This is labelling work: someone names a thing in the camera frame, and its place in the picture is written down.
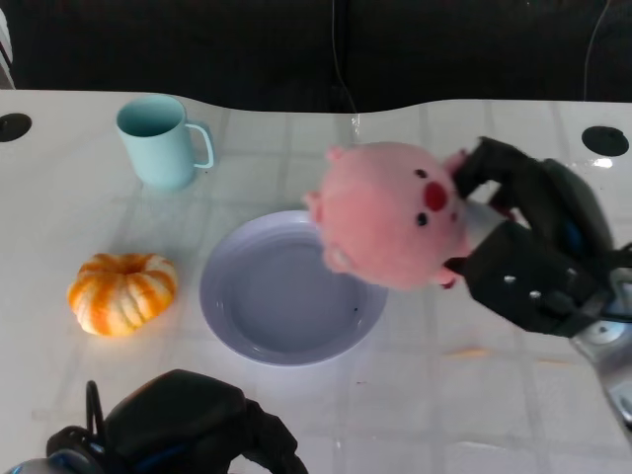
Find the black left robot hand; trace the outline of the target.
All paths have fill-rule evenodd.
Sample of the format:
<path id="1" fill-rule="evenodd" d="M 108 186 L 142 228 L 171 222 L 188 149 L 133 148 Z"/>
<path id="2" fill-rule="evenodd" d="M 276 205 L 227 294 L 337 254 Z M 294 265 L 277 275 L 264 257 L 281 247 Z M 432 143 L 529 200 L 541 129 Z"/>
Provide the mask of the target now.
<path id="1" fill-rule="evenodd" d="M 303 473 L 296 450 L 280 418 L 241 389 L 183 369 L 150 380 L 109 413 L 89 381 L 85 426 L 46 444 L 47 456 L 75 473 L 226 473 L 240 456 L 271 473 Z"/>

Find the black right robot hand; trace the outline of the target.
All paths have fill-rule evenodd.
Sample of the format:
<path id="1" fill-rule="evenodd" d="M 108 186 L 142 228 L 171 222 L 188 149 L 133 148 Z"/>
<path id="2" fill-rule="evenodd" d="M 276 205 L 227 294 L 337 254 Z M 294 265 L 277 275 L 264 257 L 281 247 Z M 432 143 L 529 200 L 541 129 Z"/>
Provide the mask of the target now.
<path id="1" fill-rule="evenodd" d="M 518 210 L 466 257 L 445 267 L 464 277 L 470 295 L 521 329 L 572 338 L 598 321 L 628 323 L 631 303 L 615 282 L 631 268 L 631 248 L 615 248 L 589 185 L 553 159 L 538 161 L 483 137 L 456 171 L 467 198 L 493 181 L 490 204 Z"/>

